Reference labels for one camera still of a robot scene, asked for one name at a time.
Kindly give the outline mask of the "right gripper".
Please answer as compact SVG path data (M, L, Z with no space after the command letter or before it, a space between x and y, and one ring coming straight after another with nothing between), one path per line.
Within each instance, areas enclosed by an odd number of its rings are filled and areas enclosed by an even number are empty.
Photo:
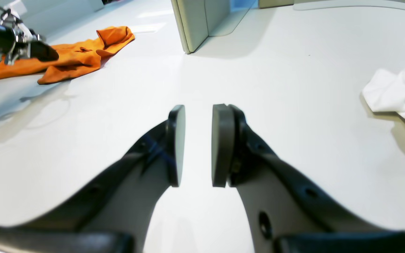
M18 13L4 9L0 19L0 54L5 56L4 64L13 65L18 59L59 59L57 51L45 43L43 36L28 29Z

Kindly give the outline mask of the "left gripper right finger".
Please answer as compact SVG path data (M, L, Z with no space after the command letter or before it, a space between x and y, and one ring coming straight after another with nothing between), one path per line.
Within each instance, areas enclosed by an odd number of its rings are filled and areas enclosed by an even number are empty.
M405 253L405 231L355 215L280 159L234 105L213 105L212 184L237 189L256 253Z

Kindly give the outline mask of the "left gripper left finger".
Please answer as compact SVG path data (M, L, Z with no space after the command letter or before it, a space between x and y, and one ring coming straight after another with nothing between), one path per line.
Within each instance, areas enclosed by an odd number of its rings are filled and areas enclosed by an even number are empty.
M3 253L141 253L156 203L182 177L185 106L145 133L66 201L16 226L0 226Z

